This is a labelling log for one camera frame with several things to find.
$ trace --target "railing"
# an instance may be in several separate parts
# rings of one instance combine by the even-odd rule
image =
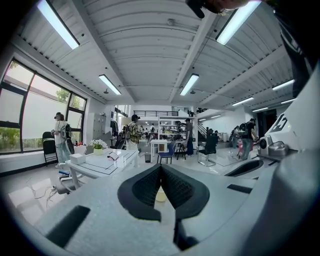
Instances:
[[[207,129],[203,127],[201,123],[198,123],[198,131],[206,138],[207,137]]]
[[[134,110],[133,114],[138,117],[177,117],[178,111],[144,111],[144,110]]]

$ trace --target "stool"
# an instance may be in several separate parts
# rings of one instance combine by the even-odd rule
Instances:
[[[186,159],[186,152],[185,152],[185,146],[182,144],[182,143],[179,143],[180,144],[180,147],[179,147],[179,149],[176,151],[176,154],[177,154],[177,157],[176,157],[176,159],[178,160],[179,159],[179,153],[183,153],[183,155],[184,155],[184,160],[187,160]]]

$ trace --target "staircase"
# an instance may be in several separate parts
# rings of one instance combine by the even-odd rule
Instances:
[[[207,141],[207,130],[202,126],[202,124],[198,123],[198,144]]]

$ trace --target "white desk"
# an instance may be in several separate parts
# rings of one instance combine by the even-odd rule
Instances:
[[[168,151],[168,144],[171,141],[167,141],[166,139],[153,139],[150,141],[151,143],[151,163],[152,163],[152,159],[155,156],[155,144],[158,144],[158,152],[167,152]],[[164,150],[163,151],[159,151],[159,145],[164,145]]]
[[[119,158],[116,161],[111,161],[107,158],[110,152],[115,152]],[[70,160],[65,163],[70,167],[70,173],[76,189],[80,188],[77,173],[92,179],[109,176],[111,174],[120,173],[134,161],[134,167],[138,167],[138,151],[120,150],[120,149],[105,149],[102,155],[88,154],[85,162],[80,164],[72,163]]]

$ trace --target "ceiling light fixture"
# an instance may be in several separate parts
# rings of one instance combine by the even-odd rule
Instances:
[[[289,102],[293,102],[294,100],[295,100],[295,98],[289,99],[289,100],[281,102],[281,104],[286,104],[286,103],[289,103]]]
[[[234,11],[228,23],[218,34],[216,41],[225,46],[260,3],[261,1],[250,1],[246,6]]]
[[[37,8],[72,50],[80,45],[49,1],[41,0]]]
[[[274,90],[274,91],[279,90],[279,89],[281,89],[281,88],[283,88],[285,86],[293,84],[294,82],[295,82],[295,80],[292,79],[292,80],[290,80],[288,82],[284,82],[282,84],[279,84],[278,86],[273,87],[272,90]]]
[[[236,106],[236,105],[239,105],[239,104],[241,104],[241,103],[245,103],[245,102],[251,101],[251,100],[253,100],[253,99],[254,99],[253,97],[250,97],[250,98],[241,100],[241,101],[239,101],[239,102],[237,102],[237,103],[234,103],[234,104],[232,104],[232,106]]]
[[[256,110],[252,110],[252,112],[258,112],[258,111],[267,110],[267,109],[268,109],[268,107],[263,107],[263,108],[259,108]]]
[[[114,86],[112,82],[106,77],[105,74],[99,75],[99,78],[104,82],[116,95],[121,95],[121,92]]]
[[[181,96],[185,96],[187,92],[190,90],[190,88],[195,84],[195,82],[198,80],[199,75],[198,74],[192,74],[189,78],[189,81],[186,83],[185,87],[183,88],[182,92],[180,93]]]

